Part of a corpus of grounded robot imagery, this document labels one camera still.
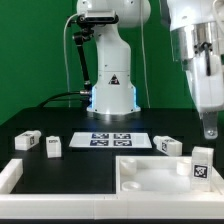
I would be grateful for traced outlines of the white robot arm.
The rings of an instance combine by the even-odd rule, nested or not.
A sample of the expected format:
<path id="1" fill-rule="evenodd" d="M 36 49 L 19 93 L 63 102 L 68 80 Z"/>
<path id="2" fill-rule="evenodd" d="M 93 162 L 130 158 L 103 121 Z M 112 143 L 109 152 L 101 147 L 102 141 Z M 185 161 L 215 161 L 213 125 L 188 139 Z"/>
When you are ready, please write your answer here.
<path id="1" fill-rule="evenodd" d="M 224 0 L 159 1 L 204 137 L 215 139 L 218 113 L 224 110 Z M 97 47 L 98 79 L 90 88 L 88 113 L 111 119 L 139 112 L 130 81 L 131 48 L 118 30 L 143 28 L 151 14 L 149 0 L 77 0 L 76 10 L 81 40 L 93 38 Z"/>

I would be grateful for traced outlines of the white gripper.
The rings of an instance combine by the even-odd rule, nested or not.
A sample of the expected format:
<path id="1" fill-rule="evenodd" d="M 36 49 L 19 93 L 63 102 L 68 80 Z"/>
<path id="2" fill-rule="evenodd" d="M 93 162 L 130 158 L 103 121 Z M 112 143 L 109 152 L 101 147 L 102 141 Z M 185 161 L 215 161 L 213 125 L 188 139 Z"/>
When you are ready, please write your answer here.
<path id="1" fill-rule="evenodd" d="M 218 113 L 224 108 L 224 76 L 221 59 L 217 55 L 210 56 L 211 74 L 208 75 L 205 54 L 194 57 L 186 71 L 188 86 L 197 108 L 202 114 L 204 137 L 218 137 Z"/>

